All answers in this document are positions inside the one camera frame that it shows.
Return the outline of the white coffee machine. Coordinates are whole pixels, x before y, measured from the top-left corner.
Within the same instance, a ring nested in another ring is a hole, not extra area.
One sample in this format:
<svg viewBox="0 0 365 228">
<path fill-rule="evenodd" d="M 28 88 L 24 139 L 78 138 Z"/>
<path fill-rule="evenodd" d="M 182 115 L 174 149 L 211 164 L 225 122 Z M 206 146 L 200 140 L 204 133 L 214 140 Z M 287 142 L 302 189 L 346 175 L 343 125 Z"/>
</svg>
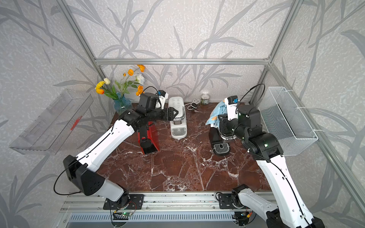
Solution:
<svg viewBox="0 0 365 228">
<path fill-rule="evenodd" d="M 169 99 L 168 107 L 173 107 L 178 111 L 177 116 L 170 122 L 171 136 L 174 139 L 183 139 L 187 136 L 187 123 L 185 104 L 182 97 L 172 97 Z"/>
</svg>

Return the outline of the blue pink patterned cloth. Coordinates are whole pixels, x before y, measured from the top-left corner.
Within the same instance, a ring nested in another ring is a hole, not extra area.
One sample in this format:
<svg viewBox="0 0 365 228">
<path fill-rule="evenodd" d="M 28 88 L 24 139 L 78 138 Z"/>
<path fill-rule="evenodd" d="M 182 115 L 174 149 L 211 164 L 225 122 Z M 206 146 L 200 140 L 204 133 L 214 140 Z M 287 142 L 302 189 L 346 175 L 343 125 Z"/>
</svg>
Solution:
<svg viewBox="0 0 365 228">
<path fill-rule="evenodd" d="M 207 120 L 205 125 L 209 125 L 210 127 L 214 127 L 219 129 L 220 120 L 218 119 L 219 115 L 228 114 L 227 112 L 227 105 L 224 101 L 221 101 L 217 104 L 217 106 L 211 112 L 209 119 Z"/>
</svg>

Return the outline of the black coffee machine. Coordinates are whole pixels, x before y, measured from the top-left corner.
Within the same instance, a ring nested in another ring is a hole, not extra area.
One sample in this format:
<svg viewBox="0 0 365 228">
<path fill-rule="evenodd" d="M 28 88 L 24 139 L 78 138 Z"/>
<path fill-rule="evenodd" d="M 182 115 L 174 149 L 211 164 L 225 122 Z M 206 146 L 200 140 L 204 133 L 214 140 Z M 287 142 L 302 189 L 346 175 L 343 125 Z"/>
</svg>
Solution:
<svg viewBox="0 0 365 228">
<path fill-rule="evenodd" d="M 229 142 L 236 139 L 236 136 L 224 136 L 219 129 L 211 127 L 209 131 L 209 141 L 213 153 L 216 156 L 227 156 L 231 152 Z"/>
</svg>

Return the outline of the red coffee machine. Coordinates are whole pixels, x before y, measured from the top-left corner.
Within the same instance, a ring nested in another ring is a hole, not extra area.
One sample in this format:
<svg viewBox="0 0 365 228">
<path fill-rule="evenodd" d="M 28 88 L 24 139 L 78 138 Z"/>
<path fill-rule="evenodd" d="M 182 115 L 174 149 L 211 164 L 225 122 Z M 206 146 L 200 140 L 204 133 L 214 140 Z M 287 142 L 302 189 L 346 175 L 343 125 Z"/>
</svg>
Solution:
<svg viewBox="0 0 365 228">
<path fill-rule="evenodd" d="M 157 129 L 154 122 L 148 122 L 138 130 L 138 143 L 143 154 L 160 151 Z"/>
</svg>

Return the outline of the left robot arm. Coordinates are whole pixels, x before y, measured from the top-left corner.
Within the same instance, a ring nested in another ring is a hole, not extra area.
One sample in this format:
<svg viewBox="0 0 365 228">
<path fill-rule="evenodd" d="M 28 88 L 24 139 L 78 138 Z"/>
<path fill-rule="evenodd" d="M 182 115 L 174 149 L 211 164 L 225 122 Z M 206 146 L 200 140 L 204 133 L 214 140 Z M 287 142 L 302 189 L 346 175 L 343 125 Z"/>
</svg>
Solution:
<svg viewBox="0 0 365 228">
<path fill-rule="evenodd" d="M 121 114 L 114 125 L 86 150 L 63 160 L 67 178 L 86 196 L 99 195 L 113 202 L 127 197 L 124 188 L 99 175 L 104 160 L 128 137 L 154 120 L 173 121 L 179 112 L 173 108 L 157 108 L 146 114 L 129 109 Z"/>
</svg>

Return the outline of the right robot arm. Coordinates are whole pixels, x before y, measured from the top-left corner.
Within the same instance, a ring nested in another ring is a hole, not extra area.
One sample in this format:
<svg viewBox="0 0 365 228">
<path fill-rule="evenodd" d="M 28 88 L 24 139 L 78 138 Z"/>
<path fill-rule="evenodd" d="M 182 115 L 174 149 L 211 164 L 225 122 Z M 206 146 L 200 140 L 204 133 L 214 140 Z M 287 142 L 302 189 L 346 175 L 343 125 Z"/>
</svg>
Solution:
<svg viewBox="0 0 365 228">
<path fill-rule="evenodd" d="M 269 228 L 323 228 L 324 222 L 310 212 L 288 170 L 278 139 L 262 130 L 260 118 L 239 113 L 237 118 L 218 116 L 224 136 L 240 139 L 263 171 L 276 203 L 270 203 L 243 184 L 232 190 L 234 207 L 249 208 L 266 221 Z"/>
</svg>

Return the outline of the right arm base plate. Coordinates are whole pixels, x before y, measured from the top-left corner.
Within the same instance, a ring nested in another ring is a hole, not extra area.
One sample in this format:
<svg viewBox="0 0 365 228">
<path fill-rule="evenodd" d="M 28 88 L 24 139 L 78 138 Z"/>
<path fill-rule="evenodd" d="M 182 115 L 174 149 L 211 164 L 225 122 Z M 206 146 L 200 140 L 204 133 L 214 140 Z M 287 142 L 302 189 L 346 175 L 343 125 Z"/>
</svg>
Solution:
<svg viewBox="0 0 365 228">
<path fill-rule="evenodd" d="M 233 205 L 231 193 L 217 192 L 215 197 L 219 203 L 220 209 L 236 209 L 236 207 Z"/>
</svg>

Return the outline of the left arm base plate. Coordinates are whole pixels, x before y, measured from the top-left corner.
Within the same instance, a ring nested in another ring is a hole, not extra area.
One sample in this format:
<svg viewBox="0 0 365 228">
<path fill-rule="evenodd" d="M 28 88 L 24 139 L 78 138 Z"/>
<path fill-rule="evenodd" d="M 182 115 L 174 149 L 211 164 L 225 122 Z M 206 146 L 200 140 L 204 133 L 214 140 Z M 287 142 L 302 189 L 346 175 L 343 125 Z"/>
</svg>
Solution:
<svg viewBox="0 0 365 228">
<path fill-rule="evenodd" d="M 103 210 L 140 210 L 144 201 L 143 194 L 124 194 L 118 201 L 111 201 L 106 199 Z"/>
</svg>

